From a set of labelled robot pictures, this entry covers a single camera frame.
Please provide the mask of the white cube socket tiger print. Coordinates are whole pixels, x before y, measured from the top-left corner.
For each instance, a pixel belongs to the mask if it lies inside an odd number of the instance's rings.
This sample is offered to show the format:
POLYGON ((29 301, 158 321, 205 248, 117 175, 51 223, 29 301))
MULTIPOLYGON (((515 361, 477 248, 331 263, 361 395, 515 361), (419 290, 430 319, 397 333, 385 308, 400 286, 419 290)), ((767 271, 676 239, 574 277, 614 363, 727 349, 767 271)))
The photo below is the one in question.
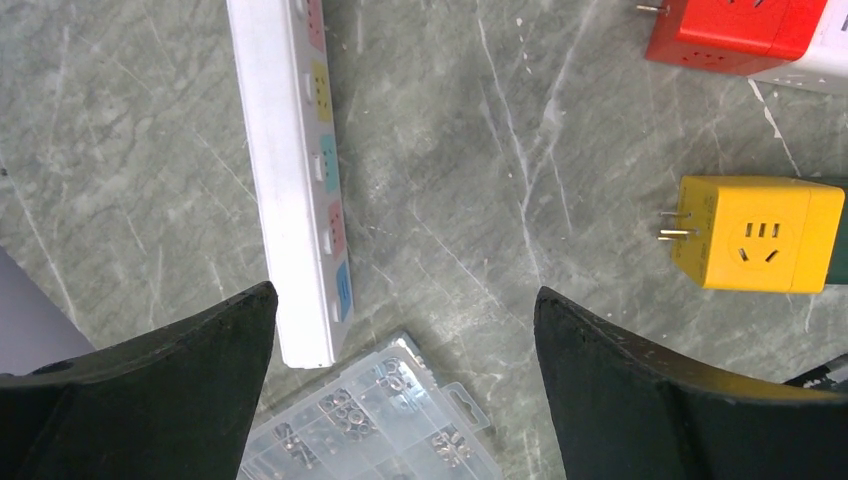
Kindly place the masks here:
POLYGON ((767 82, 833 95, 847 94, 847 0, 828 1, 807 51, 787 64, 750 76, 767 82))

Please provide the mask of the white power strip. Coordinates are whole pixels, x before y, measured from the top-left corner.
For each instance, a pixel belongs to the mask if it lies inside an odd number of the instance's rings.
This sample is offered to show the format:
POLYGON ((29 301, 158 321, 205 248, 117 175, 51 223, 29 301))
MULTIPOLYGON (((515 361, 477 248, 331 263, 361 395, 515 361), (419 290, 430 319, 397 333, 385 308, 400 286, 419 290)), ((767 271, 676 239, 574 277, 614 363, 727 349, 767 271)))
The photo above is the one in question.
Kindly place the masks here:
POLYGON ((284 363, 336 363, 354 300, 319 0, 227 5, 284 363))

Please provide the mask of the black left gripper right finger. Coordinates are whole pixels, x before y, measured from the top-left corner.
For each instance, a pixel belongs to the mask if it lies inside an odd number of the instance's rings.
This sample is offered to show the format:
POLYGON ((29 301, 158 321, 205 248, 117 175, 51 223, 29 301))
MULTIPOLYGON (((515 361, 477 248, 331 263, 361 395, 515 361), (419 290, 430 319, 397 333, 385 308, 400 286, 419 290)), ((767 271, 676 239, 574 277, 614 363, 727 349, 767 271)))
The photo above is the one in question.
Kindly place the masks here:
POLYGON ((550 288, 536 353, 571 479, 843 479, 847 359, 783 383, 625 330, 550 288))

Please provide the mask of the red cube socket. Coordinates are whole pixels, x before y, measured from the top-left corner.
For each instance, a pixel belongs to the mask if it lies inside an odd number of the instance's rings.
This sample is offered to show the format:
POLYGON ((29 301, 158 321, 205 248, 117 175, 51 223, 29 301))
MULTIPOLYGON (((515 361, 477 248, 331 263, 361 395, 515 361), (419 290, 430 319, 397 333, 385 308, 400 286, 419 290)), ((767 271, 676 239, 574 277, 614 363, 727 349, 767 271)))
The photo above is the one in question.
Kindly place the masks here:
POLYGON ((826 0, 664 1, 645 58, 750 76, 800 59, 826 5, 826 0))

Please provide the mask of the yellow cube socket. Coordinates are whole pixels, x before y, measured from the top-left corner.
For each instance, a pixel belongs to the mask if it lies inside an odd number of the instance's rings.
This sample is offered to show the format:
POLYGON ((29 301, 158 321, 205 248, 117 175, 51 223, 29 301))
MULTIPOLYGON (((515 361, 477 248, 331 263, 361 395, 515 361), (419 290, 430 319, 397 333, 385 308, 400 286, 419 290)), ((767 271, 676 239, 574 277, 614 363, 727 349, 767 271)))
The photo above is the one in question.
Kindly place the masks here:
POLYGON ((685 176, 657 237, 701 288, 817 294, 844 199, 845 178, 685 176))

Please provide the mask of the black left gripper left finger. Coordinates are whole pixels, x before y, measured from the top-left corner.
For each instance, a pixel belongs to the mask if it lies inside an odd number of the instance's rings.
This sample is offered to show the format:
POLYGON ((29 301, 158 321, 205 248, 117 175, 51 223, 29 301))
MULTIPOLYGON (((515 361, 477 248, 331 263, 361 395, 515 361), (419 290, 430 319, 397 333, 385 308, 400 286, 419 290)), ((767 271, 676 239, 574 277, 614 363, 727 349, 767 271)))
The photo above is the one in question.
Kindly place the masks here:
POLYGON ((122 343, 1 378, 5 479, 234 479, 272 357, 264 281, 122 343))

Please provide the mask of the green cube socket lion print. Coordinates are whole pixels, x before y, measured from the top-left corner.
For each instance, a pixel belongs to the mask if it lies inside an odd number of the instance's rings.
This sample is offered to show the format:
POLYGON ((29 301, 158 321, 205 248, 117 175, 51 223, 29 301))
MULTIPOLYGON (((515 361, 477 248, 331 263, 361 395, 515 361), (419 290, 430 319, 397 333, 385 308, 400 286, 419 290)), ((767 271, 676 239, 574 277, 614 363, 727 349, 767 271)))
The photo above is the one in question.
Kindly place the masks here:
POLYGON ((842 213, 826 275, 827 285, 846 285, 848 279, 848 202, 844 199, 842 213))

